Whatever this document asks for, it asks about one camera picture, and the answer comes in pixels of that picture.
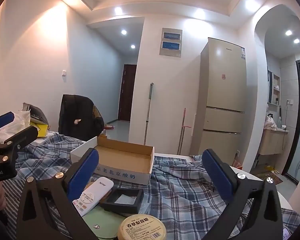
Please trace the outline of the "green leather pouch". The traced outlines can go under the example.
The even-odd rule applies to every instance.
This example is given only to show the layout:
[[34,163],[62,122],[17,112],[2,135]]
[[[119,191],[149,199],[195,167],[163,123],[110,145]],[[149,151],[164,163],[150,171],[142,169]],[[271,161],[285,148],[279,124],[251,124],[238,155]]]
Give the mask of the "green leather pouch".
[[96,206],[83,216],[83,220],[98,239],[114,239],[125,217]]

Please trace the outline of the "white AUX remote control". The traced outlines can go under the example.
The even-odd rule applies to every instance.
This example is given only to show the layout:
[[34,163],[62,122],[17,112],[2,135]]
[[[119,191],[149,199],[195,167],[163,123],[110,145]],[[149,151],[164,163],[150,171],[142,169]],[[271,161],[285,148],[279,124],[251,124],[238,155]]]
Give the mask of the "white AUX remote control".
[[80,216],[83,217],[89,213],[113,186],[112,180],[100,177],[87,187],[78,199],[72,201]]

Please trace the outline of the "black square display case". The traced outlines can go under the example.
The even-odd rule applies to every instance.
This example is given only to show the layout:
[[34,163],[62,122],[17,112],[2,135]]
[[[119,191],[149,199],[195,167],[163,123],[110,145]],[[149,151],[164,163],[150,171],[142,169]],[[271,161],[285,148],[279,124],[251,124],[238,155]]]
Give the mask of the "black square display case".
[[134,215],[140,211],[143,195],[143,189],[115,188],[104,200],[100,201],[99,206],[118,215]]

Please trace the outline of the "round cream candy tin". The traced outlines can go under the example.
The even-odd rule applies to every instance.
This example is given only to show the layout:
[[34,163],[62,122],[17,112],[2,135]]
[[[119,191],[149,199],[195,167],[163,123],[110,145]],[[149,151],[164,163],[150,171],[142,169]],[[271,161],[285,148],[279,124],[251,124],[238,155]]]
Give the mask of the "round cream candy tin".
[[137,214],[127,217],[119,226],[118,240],[166,240],[167,231],[157,218]]

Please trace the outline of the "yellow box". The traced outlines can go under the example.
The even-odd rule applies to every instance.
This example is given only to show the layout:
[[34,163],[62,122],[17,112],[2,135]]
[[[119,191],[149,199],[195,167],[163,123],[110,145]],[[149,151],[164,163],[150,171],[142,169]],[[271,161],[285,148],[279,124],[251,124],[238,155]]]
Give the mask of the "yellow box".
[[37,124],[34,122],[30,122],[30,125],[35,127],[38,131],[38,137],[43,138],[46,137],[49,131],[49,125],[47,124]]

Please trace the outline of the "white plastic bag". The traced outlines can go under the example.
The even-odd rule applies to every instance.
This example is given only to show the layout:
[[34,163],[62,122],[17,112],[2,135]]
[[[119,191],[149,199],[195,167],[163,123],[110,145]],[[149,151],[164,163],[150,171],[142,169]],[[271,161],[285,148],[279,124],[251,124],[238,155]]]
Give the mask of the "white plastic bag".
[[18,132],[30,126],[30,111],[18,111],[14,113],[14,120],[0,128],[0,144],[14,136]]

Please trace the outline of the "grey bag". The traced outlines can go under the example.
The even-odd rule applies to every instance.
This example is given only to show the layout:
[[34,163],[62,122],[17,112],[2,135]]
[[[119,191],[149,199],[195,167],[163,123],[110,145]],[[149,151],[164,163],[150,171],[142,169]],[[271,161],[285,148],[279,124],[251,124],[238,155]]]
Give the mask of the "grey bag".
[[31,122],[34,124],[41,124],[41,125],[49,125],[49,122],[39,107],[34,105],[23,103],[23,111],[30,112]]

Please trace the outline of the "floor mat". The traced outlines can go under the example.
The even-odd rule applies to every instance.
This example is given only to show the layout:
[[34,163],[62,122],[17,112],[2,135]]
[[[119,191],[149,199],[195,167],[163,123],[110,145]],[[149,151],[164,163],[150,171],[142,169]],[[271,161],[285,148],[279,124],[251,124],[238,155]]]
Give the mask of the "floor mat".
[[253,175],[256,176],[257,178],[260,178],[261,180],[266,180],[267,178],[271,178],[275,183],[275,185],[281,184],[283,182],[281,178],[279,178],[275,173],[271,171],[266,171],[261,173],[254,172]]

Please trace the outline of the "smartphone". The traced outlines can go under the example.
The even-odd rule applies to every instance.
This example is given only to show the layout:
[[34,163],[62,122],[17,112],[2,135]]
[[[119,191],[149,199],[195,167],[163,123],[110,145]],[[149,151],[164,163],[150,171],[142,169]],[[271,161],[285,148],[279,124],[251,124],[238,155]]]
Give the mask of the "smartphone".
[[290,230],[286,227],[283,228],[283,233],[282,233],[282,239],[283,240],[289,240],[289,238],[291,237],[291,233]]

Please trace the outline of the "bathroom vanity cabinet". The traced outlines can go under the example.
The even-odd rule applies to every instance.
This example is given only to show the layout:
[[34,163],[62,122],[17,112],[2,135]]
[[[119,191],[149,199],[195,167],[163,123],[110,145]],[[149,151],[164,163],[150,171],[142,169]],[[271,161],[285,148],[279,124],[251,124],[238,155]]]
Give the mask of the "bathroom vanity cabinet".
[[283,129],[264,129],[257,153],[259,155],[282,154],[287,137],[288,131]]

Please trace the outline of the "blue plaid cloth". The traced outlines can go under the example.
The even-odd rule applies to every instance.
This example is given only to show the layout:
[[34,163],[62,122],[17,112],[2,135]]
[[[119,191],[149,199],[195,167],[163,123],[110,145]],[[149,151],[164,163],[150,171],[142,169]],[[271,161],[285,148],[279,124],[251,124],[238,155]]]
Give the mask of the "blue plaid cloth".
[[[73,164],[70,152],[85,142],[56,133],[41,144],[19,146],[14,178],[27,180],[33,177],[39,181],[67,172]],[[88,184],[100,177],[104,176],[93,172]],[[164,224],[167,239],[203,239],[226,208],[203,167],[202,154],[187,162],[180,158],[160,157],[154,152],[148,185],[108,179],[113,181],[115,188],[143,189],[143,199],[150,207],[147,215]],[[252,202],[251,199],[247,201],[231,237],[240,233]],[[300,216],[289,209],[281,208],[281,212],[283,228],[294,232],[300,225]]]

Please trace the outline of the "beige refrigerator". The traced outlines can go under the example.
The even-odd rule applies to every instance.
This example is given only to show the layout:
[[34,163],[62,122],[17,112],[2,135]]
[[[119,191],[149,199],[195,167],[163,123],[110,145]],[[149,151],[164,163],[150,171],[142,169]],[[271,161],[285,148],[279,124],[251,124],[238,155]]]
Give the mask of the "beige refrigerator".
[[246,90],[245,49],[210,37],[200,54],[191,155],[211,148],[221,161],[234,162],[242,137]]

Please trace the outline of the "cardboard tray box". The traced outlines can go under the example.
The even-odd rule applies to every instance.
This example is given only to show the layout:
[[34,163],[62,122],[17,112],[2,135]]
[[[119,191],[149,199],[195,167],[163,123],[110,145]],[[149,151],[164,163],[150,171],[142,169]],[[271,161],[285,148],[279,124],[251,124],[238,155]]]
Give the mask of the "cardboard tray box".
[[134,184],[149,184],[154,163],[153,146],[94,137],[70,152],[71,161],[78,162],[89,148],[97,150],[99,156],[95,174]]

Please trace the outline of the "dark wooden door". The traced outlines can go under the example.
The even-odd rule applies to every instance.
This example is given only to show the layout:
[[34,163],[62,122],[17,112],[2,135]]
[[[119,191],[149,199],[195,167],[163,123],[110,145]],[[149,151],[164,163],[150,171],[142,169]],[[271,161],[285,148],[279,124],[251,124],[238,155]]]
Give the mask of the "dark wooden door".
[[136,67],[136,64],[125,64],[123,68],[118,111],[119,120],[130,121]]

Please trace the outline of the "wall electrical panel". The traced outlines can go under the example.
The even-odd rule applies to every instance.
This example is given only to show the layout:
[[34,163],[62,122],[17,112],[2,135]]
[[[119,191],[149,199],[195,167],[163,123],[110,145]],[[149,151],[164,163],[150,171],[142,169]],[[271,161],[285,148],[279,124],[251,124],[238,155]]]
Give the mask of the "wall electrical panel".
[[181,29],[162,28],[159,54],[181,57],[183,31]]

